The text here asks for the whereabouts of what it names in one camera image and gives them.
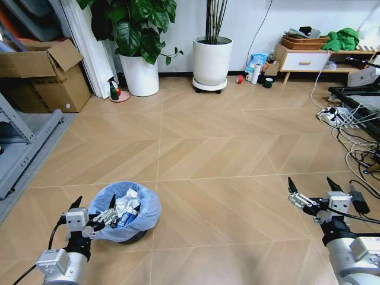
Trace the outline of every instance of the blue trash bag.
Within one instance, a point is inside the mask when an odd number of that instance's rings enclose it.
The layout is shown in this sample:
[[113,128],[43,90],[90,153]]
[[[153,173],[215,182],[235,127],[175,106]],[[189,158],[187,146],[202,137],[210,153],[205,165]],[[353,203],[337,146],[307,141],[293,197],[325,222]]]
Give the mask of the blue trash bag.
[[108,209],[112,195],[116,194],[116,199],[126,195],[127,190],[131,188],[137,191],[137,200],[140,203],[140,213],[135,220],[124,227],[112,228],[106,226],[98,231],[93,239],[107,239],[113,242],[124,242],[139,232],[152,229],[161,214],[160,199],[155,192],[130,181],[115,182],[104,187],[92,200],[88,208],[89,214]]

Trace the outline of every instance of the wicker basket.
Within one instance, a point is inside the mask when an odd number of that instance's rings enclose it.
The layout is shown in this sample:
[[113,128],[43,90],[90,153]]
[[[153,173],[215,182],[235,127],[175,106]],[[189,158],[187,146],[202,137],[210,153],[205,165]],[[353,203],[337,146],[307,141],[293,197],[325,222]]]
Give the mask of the wicker basket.
[[319,37],[317,39],[295,39],[294,37],[283,36],[283,38],[293,43],[326,43],[329,40],[329,37]]
[[295,43],[291,42],[284,37],[281,39],[281,44],[288,49],[304,49],[304,50],[316,50],[320,49],[325,43]]

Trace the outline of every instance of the white tissue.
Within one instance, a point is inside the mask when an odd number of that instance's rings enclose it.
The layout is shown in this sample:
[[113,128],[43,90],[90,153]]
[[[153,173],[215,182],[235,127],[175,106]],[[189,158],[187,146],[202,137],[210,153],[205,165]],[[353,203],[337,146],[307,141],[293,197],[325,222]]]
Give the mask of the white tissue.
[[118,218],[121,218],[127,209],[131,207],[135,209],[140,203],[137,200],[137,192],[129,188],[126,195],[116,199],[116,211],[118,212]]

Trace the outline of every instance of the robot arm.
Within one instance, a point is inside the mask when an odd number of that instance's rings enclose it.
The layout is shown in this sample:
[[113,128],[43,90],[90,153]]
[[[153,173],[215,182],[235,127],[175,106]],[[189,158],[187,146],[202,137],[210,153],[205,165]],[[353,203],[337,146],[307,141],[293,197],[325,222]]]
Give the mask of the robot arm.
[[45,275],[44,285],[80,285],[91,257],[91,238],[97,231],[111,224],[117,216],[115,196],[112,197],[109,209],[99,215],[89,215],[86,208],[79,207],[80,202],[81,197],[58,221],[58,224],[67,225],[67,246],[43,251],[36,262],[36,266]]
[[289,201],[314,216],[324,232],[322,241],[340,285],[380,285],[380,235],[353,233],[345,222],[351,195],[327,178],[331,192],[323,198],[308,198],[288,178]]

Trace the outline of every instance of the plastic bag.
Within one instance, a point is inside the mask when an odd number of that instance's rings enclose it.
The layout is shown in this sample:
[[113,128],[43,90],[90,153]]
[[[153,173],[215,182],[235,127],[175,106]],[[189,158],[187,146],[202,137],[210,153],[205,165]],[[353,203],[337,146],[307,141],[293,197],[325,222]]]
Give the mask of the plastic bag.
[[268,54],[267,53],[254,53],[251,54],[251,61],[245,68],[245,72],[254,73],[255,65],[261,64],[263,67],[265,65],[265,61],[267,61]]
[[124,242],[137,233],[152,229],[161,214],[160,199],[155,192],[130,181],[120,181],[103,188],[92,200],[88,212],[96,214],[97,211],[108,209],[112,195],[116,194],[116,199],[123,197],[127,190],[131,188],[137,191],[137,200],[140,202],[140,213],[135,220],[124,227],[111,228],[106,226],[98,231],[93,239],[107,239],[113,242]]

